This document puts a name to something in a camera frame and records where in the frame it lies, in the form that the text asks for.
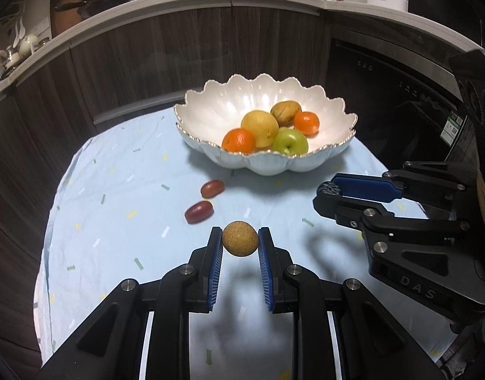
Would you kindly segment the brown longan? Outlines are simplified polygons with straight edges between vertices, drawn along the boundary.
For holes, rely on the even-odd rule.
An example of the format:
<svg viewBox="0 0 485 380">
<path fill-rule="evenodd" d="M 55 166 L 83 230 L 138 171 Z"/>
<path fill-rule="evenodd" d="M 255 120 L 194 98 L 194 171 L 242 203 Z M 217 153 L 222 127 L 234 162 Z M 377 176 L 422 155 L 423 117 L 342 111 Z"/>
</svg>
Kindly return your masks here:
<svg viewBox="0 0 485 380">
<path fill-rule="evenodd" d="M 223 229 L 223 247 L 233 256 L 247 257 L 258 249 L 257 232 L 245 221 L 233 221 Z"/>
</svg>

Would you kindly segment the orange mandarin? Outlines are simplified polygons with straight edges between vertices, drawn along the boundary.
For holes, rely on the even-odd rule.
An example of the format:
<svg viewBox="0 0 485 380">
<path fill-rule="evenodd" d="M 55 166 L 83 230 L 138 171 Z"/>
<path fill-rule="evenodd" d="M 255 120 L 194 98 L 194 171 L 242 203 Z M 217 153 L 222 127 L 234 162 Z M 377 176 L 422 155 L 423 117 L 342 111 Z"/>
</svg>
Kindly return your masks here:
<svg viewBox="0 0 485 380">
<path fill-rule="evenodd" d="M 304 136 L 314 136 L 320 129 L 320 119 L 311 111 L 299 111 L 294 116 L 293 125 Z"/>
<path fill-rule="evenodd" d="M 249 155 L 256 149 L 254 134 L 244 128 L 232 129 L 224 136 L 222 149 L 231 153 Z"/>
</svg>

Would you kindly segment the green apple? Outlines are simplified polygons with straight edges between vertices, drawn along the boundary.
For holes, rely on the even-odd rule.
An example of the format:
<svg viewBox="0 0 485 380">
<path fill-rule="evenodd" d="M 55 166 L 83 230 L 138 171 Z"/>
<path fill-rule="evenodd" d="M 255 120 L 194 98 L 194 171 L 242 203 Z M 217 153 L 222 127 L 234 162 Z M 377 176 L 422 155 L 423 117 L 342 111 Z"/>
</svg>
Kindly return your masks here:
<svg viewBox="0 0 485 380">
<path fill-rule="evenodd" d="M 308 153 L 308 140 L 299 130 L 281 128 L 274 137 L 272 150 L 286 156 L 305 155 Z"/>
</svg>

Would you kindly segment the large yellow citrus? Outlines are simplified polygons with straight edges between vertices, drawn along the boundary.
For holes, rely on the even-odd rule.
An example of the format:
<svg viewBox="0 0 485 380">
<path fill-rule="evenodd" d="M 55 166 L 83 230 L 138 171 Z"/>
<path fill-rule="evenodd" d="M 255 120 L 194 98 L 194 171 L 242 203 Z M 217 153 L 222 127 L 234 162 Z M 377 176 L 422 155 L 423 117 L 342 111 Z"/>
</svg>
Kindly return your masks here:
<svg viewBox="0 0 485 380">
<path fill-rule="evenodd" d="M 279 131 L 277 120 L 270 112 L 261 110 L 253 110 L 247 113 L 241 120 L 241 128 L 254 134 L 257 149 L 271 147 L 274 137 Z"/>
</svg>

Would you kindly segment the dark blueberry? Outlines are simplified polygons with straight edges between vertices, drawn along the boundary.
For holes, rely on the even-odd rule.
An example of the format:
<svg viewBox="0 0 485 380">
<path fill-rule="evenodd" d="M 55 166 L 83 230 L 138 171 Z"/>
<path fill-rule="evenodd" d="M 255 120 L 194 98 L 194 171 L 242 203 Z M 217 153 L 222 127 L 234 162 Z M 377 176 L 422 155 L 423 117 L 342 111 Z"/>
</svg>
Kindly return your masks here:
<svg viewBox="0 0 485 380">
<path fill-rule="evenodd" d="M 342 196 L 340 188 L 333 181 L 325 181 L 316 190 L 317 196 Z"/>
</svg>

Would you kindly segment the built-in black dishwasher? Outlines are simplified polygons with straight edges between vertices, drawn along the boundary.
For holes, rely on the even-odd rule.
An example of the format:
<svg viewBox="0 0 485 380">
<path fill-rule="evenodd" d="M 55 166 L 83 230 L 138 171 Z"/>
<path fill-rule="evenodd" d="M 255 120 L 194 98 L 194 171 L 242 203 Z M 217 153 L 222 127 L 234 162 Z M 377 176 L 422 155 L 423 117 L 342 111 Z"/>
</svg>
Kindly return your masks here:
<svg viewBox="0 0 485 380">
<path fill-rule="evenodd" d="M 357 139 L 389 169 L 405 161 L 465 159 L 457 139 L 441 137 L 460 100 L 394 59 L 334 39 L 325 90 L 357 114 Z"/>
</svg>

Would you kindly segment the light blue patterned tablecloth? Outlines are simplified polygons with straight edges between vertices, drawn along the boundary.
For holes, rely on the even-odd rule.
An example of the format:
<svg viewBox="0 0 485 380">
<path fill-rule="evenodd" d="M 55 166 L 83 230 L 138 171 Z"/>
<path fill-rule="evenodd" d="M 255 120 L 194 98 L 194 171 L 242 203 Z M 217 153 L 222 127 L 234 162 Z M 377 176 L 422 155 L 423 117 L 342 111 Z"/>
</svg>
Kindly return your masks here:
<svg viewBox="0 0 485 380">
<path fill-rule="evenodd" d="M 159 111 L 121 123 L 74 149 L 51 208 L 34 293 L 35 332 L 50 358 L 126 278 L 145 283 L 185 263 L 211 229 L 243 220 L 268 227 L 276 246 L 322 279 L 363 283 L 438 359 L 454 336 L 440 315 L 372 278 L 359 231 L 318 216 L 313 199 L 335 173 L 379 176 L 383 164 L 358 140 L 309 173 L 262 177 L 227 170 L 190 149 L 175 114 Z M 222 180 L 211 199 L 203 184 Z M 188 224 L 184 213 L 209 201 L 213 215 Z"/>
</svg>

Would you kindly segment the white scalloped ceramic bowl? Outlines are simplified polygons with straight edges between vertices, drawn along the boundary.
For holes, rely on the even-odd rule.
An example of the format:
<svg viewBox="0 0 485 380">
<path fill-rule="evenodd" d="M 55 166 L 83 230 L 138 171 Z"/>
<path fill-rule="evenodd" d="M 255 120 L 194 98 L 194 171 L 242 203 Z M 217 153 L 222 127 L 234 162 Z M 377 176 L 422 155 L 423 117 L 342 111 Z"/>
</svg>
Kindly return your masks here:
<svg viewBox="0 0 485 380">
<path fill-rule="evenodd" d="M 358 120 L 323 87 L 268 74 L 210 80 L 199 91 L 187 91 L 173 111 L 191 149 L 220 167 L 262 176 L 318 168 L 347 149 Z"/>
</svg>

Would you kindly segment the black microwave oven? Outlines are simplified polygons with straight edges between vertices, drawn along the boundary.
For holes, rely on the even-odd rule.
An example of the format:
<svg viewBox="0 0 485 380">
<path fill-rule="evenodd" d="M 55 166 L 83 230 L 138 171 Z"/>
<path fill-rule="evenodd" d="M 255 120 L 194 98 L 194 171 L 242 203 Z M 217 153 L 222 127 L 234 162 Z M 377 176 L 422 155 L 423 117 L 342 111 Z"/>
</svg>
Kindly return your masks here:
<svg viewBox="0 0 485 380">
<path fill-rule="evenodd" d="M 440 23 L 479 43 L 479 14 L 471 10 L 468 0 L 408 0 L 408 11 Z"/>
</svg>

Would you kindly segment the white teapot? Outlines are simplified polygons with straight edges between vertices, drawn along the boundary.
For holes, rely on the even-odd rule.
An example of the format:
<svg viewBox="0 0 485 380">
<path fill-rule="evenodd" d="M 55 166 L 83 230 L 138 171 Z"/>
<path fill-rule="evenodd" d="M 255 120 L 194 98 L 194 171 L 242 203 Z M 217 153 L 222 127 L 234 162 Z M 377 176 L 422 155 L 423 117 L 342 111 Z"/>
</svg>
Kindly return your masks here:
<svg viewBox="0 0 485 380">
<path fill-rule="evenodd" d="M 38 37 L 36 35 L 25 36 L 19 44 L 18 52 L 22 58 L 27 58 L 29 55 L 35 52 L 35 46 L 38 43 Z"/>
</svg>

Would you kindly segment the black wok pan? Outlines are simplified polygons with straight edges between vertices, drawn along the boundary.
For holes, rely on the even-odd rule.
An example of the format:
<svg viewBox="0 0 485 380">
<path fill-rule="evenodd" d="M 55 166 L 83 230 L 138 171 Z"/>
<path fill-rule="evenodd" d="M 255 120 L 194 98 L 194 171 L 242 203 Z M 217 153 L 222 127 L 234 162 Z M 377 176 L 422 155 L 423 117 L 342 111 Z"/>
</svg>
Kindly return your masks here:
<svg viewBox="0 0 485 380">
<path fill-rule="evenodd" d="M 95 16 L 132 0 L 76 0 L 74 3 L 63 3 L 54 7 L 56 12 L 76 10 L 82 20 Z"/>
</svg>

